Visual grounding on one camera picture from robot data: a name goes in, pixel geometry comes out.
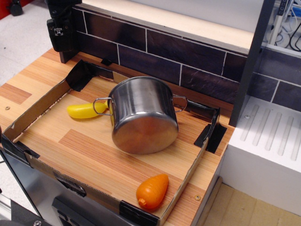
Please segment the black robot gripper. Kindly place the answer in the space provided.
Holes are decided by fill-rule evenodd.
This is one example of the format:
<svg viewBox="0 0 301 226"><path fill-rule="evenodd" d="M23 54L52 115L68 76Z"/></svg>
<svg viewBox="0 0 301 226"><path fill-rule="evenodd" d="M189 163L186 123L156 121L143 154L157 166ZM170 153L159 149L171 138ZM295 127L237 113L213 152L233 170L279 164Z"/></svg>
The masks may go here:
<svg viewBox="0 0 301 226"><path fill-rule="evenodd" d="M73 49L73 25L71 10L68 9L58 14L55 14L51 19L47 20L49 37L56 52L66 52Z"/></svg>

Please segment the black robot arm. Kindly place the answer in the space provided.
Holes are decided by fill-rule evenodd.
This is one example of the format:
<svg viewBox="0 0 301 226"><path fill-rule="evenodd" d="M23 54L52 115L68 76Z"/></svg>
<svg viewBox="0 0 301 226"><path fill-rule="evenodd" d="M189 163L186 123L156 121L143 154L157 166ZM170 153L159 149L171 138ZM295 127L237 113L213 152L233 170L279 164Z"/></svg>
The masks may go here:
<svg viewBox="0 0 301 226"><path fill-rule="evenodd" d="M46 1L51 16L47 20L48 33L55 51L66 52L74 49L75 26L72 7L81 3L81 0Z"/></svg>

